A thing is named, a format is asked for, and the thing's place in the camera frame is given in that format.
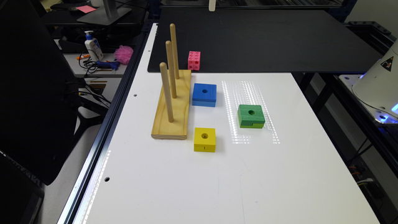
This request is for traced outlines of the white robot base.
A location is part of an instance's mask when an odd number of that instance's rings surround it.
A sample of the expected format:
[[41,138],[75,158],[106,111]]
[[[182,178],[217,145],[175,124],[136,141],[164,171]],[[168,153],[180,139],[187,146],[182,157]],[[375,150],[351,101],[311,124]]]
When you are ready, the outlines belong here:
[[397,42],[365,74],[339,79],[376,123],[397,124]]

